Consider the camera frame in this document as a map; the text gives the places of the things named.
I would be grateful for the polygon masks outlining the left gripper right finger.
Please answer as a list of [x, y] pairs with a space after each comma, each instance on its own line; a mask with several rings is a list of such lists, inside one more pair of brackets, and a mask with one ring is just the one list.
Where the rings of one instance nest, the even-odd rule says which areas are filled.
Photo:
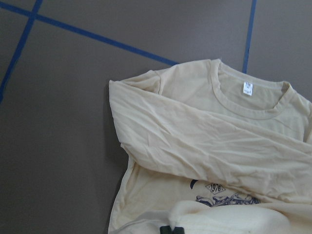
[[184, 228], [183, 227], [174, 227], [172, 230], [172, 234], [184, 234]]

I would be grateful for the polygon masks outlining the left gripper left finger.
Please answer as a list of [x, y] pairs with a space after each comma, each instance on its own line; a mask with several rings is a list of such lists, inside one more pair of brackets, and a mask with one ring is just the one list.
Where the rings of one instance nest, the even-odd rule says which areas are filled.
[[172, 229], [170, 226], [161, 226], [159, 232], [160, 234], [172, 234]]

